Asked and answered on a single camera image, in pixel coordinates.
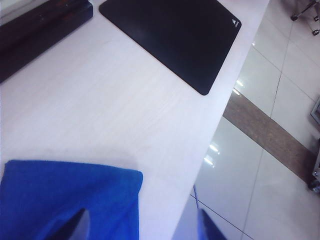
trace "tiled floor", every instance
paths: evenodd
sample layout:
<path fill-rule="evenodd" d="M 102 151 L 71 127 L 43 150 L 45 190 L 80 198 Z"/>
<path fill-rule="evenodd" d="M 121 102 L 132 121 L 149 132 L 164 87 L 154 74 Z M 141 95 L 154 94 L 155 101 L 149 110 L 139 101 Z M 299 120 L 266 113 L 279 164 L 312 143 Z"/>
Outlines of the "tiled floor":
<path fill-rule="evenodd" d="M 270 0 L 234 86 L 302 145 L 318 154 L 320 127 L 310 116 L 320 97 L 320 35 L 305 0 Z M 195 182 L 204 208 L 228 240 L 320 240 L 320 195 L 225 118 Z M 191 194 L 174 240 L 196 240 Z"/>

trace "mouse pad logo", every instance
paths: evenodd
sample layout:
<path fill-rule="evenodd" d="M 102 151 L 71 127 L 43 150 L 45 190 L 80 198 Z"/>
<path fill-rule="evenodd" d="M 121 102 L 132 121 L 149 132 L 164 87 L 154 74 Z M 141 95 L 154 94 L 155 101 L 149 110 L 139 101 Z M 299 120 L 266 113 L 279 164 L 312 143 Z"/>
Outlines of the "mouse pad logo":
<path fill-rule="evenodd" d="M 239 24 L 239 22 L 238 22 L 238 21 L 236 21 L 236 20 L 232 19 L 232 22 L 233 22 L 233 24 L 234 24 L 234 26 L 235 26 L 235 27 L 238 27 L 238 24 Z"/>

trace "chair leg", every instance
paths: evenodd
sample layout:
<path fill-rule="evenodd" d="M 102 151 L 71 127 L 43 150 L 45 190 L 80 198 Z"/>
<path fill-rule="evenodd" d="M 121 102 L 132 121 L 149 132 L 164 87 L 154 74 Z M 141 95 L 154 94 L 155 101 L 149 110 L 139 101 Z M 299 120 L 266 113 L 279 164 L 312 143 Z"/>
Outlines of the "chair leg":
<path fill-rule="evenodd" d="M 320 33 L 320 29 L 316 29 L 312 31 L 313 36 L 316 36 Z"/>
<path fill-rule="evenodd" d="M 311 1 L 311 2 L 306 6 L 306 8 L 305 8 L 302 12 L 300 12 L 300 13 L 298 13 L 298 14 L 293 14 L 293 15 L 291 16 L 291 20 L 292 20 L 292 21 L 297 20 L 298 17 L 300 17 L 305 11 L 307 11 L 308 9 L 314 7 L 317 3 L 318 3 L 317 0 Z"/>

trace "tile grout line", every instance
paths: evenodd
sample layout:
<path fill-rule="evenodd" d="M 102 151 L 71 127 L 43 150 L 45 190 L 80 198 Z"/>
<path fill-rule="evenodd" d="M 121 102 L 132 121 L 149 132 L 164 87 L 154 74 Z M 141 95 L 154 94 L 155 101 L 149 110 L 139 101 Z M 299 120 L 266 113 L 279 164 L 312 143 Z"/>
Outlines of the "tile grout line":
<path fill-rule="evenodd" d="M 292 25 L 291 25 L 291 29 L 290 29 L 290 33 L 289 33 L 289 35 L 291 36 L 291 32 L 292 32 L 292 28 L 293 28 L 293 26 L 294 26 L 294 23 L 292 23 Z M 310 61 L 312 61 L 314 64 L 316 64 L 318 67 L 320 67 L 315 61 L 313 61 L 310 57 L 309 57 L 309 55 L 307 55 L 300 47 L 298 47 L 293 41 L 291 41 L 291 39 L 290 39 L 290 37 L 287 37 L 287 36 L 285 36 L 285 38 L 287 38 L 288 39 L 288 43 L 287 43 L 287 45 L 286 45 L 286 51 L 285 51 L 285 57 L 284 57 L 284 59 L 283 59 L 283 63 L 282 63 L 282 67 L 281 67 L 281 69 L 279 69 L 275 64 L 273 64 L 266 56 L 264 56 L 255 46 L 252 46 L 253 48 L 254 48 L 254 50 L 256 50 L 264 59 L 266 59 L 270 64 L 272 64 L 278 71 L 280 71 L 280 78 L 282 77 L 282 74 L 284 75 L 284 76 L 286 76 L 295 86 L 297 86 L 305 95 L 307 95 L 307 97 L 309 98 L 309 99 L 311 99 L 313 102 L 316 102 L 315 100 L 313 100 L 304 90 L 302 90 L 295 82 L 293 82 L 287 75 L 285 75 L 284 73 L 283 73 L 283 68 L 284 68 L 284 65 L 285 65 L 285 60 L 286 60 L 286 57 L 287 57 L 287 53 L 288 53 L 288 47 L 289 47 L 289 43 L 291 42 L 292 44 L 294 44 L 307 58 L 309 58 L 309 60 Z"/>
<path fill-rule="evenodd" d="M 288 36 L 286 36 L 281 30 L 279 30 L 279 29 L 277 28 L 277 26 L 275 26 L 275 25 L 269 20 L 268 17 L 266 17 L 266 16 L 263 16 L 263 17 L 264 17 L 268 22 L 270 22 L 270 24 L 271 24 L 274 28 L 276 28 L 276 29 L 283 35 L 283 37 L 285 37 L 286 39 L 288 39 L 288 42 L 290 41 L 290 35 L 291 35 L 293 23 L 291 24 L 290 33 L 289 33 L 289 37 L 288 37 Z M 283 68 L 284 60 L 283 60 L 283 63 L 282 63 L 282 68 L 279 69 L 273 62 L 271 62 L 271 61 L 270 61 L 266 56 L 264 56 L 257 48 L 255 48 L 254 45 L 252 45 L 252 47 L 253 47 L 258 53 L 260 53 L 269 63 L 271 63 L 276 69 L 278 69 L 280 72 L 282 71 L 281 69 Z"/>
<path fill-rule="evenodd" d="M 313 100 L 304 90 L 301 89 L 301 87 L 299 87 L 294 81 L 291 80 L 290 77 L 288 77 L 284 72 L 281 72 L 281 76 L 282 74 L 290 80 L 291 83 L 293 83 L 301 92 L 303 92 L 310 100 L 312 100 L 314 103 L 316 103 L 317 101 Z"/>
<path fill-rule="evenodd" d="M 288 56 L 288 48 L 289 48 L 290 36 L 291 36 L 291 32 L 292 32 L 293 26 L 294 26 L 294 23 L 291 24 L 291 29 L 290 29 L 290 33 L 289 33 L 289 37 L 288 37 L 288 42 L 287 42 L 287 44 L 286 44 L 286 49 L 285 49 L 285 56 L 284 56 L 284 59 L 283 59 L 283 62 L 282 62 L 281 70 L 280 70 L 280 77 L 279 77 L 278 85 L 276 86 L 275 96 L 274 96 L 274 100 L 273 100 L 273 104 L 272 104 L 272 109 L 271 109 L 271 112 L 270 112 L 270 118 L 272 117 L 272 113 L 274 112 L 275 103 L 276 103 L 276 98 L 277 98 L 277 93 L 278 93 L 279 84 L 280 84 L 280 79 L 281 79 L 281 77 L 282 77 L 283 69 L 284 69 L 284 65 L 285 65 L 285 61 L 286 61 L 286 58 L 287 58 L 287 56 Z"/>
<path fill-rule="evenodd" d="M 222 218 L 223 220 L 225 220 L 228 224 L 230 224 L 230 225 L 232 225 L 233 227 L 235 227 L 236 229 L 238 229 L 240 232 L 242 232 L 241 231 L 241 229 L 239 229 L 238 227 L 236 227 L 235 225 L 233 225 L 231 222 L 229 222 L 227 219 L 225 219 L 223 216 L 221 216 L 219 213 L 217 213 L 216 211 L 214 211 L 212 208 L 210 208 L 209 206 L 207 206 L 206 204 L 204 204 L 202 201 L 200 201 L 199 199 L 198 199 L 198 201 L 201 203 L 201 204 L 203 204 L 204 206 L 206 206 L 208 209 L 210 209 L 212 212 L 214 212 L 215 214 L 217 214 L 220 218 Z"/>
<path fill-rule="evenodd" d="M 256 49 L 256 47 L 255 46 L 253 46 L 253 45 L 251 45 L 253 48 L 254 48 L 254 50 L 256 50 L 265 60 L 267 60 L 269 63 L 271 63 L 272 64 L 272 66 L 274 66 L 278 71 L 280 71 L 281 72 L 281 70 L 273 63 L 273 62 L 271 62 L 265 55 L 263 55 L 258 49 Z"/>
<path fill-rule="evenodd" d="M 246 216 L 245 216 L 244 226 L 243 226 L 243 231 L 242 231 L 245 235 L 247 235 L 247 236 L 250 237 L 250 238 L 252 238 L 252 237 L 245 233 L 245 229 L 246 229 L 246 226 L 247 226 L 249 211 L 250 211 L 252 199 L 253 199 L 254 192 L 255 192 L 255 188 L 256 188 L 256 184 L 257 184 L 258 173 L 259 173 L 259 170 L 260 170 L 260 166 L 261 166 L 262 156 L 263 156 L 264 150 L 265 150 L 265 149 L 261 147 L 261 155 L 260 155 L 260 159 L 259 159 L 259 164 L 258 164 L 258 168 L 257 168 L 257 170 L 256 170 L 256 174 L 255 174 L 255 178 L 254 178 L 254 184 L 253 184 L 253 187 L 252 187 L 251 196 L 250 196 L 250 201 L 249 201 L 249 204 L 248 204 L 248 209 L 247 209 L 247 211 L 246 211 Z"/>

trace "brown floor tile strip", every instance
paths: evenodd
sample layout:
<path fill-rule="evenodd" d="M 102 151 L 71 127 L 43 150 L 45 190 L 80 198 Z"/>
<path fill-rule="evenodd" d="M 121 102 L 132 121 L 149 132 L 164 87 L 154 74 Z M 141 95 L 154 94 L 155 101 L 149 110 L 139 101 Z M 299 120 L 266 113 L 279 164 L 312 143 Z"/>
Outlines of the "brown floor tile strip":
<path fill-rule="evenodd" d="M 316 156 L 242 94 L 232 92 L 223 116 L 308 183 Z"/>

